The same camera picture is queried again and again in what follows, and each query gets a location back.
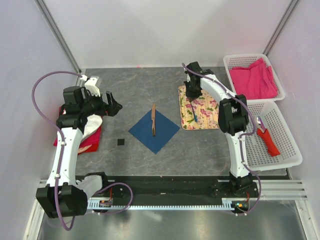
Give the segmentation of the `blue metallic fork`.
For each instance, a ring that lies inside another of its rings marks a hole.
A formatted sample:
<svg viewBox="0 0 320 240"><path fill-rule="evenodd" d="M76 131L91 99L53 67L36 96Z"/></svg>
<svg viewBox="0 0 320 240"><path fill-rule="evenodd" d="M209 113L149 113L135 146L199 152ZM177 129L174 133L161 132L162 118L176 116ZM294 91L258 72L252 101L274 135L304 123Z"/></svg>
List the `blue metallic fork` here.
<svg viewBox="0 0 320 240"><path fill-rule="evenodd" d="M196 111L195 111L195 109L194 109L193 103L192 103L191 100L190 100L189 102L190 102L190 105L191 105L191 109L192 109L194 121L197 123L197 122L198 122L198 118L197 118Z"/></svg>

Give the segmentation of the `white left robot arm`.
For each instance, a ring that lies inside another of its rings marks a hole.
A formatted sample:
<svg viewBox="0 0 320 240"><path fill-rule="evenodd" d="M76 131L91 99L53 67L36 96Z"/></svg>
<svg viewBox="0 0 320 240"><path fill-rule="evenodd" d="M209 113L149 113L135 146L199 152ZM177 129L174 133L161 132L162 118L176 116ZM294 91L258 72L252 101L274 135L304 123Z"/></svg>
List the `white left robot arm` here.
<svg viewBox="0 0 320 240"><path fill-rule="evenodd" d="M107 102L87 87L72 86L63 90L64 104L59 108L57 146L54 163L45 184L36 191L36 199L50 219L85 214L88 200L95 194L106 196L110 191L104 172L92 172L76 181L78 150L90 116L115 116L123 106L106 92Z"/></svg>

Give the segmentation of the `blue paper napkin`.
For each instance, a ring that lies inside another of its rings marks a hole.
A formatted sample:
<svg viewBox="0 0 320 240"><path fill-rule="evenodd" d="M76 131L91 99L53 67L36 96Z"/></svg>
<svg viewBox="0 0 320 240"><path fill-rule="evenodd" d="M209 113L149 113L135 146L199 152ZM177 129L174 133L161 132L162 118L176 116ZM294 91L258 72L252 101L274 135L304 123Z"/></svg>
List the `blue paper napkin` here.
<svg viewBox="0 0 320 240"><path fill-rule="evenodd" d="M157 154L179 131L180 127L155 111L155 136L152 134L152 111L149 110L132 128L129 133L146 146L151 152Z"/></svg>

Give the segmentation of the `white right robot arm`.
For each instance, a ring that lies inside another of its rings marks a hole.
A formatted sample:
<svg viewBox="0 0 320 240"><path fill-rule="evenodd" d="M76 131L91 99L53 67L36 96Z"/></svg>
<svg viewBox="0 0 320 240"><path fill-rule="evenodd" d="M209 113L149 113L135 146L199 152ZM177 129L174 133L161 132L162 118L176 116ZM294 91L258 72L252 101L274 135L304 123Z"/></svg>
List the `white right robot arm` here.
<svg viewBox="0 0 320 240"><path fill-rule="evenodd" d="M182 64L187 79L184 81L186 97L193 101L206 91L218 103L218 125L225 134L230 154L229 191L242 196L253 185L253 174L248 167L246 136L249 119L253 117L243 94L236 94L223 85L210 69L199 63Z"/></svg>

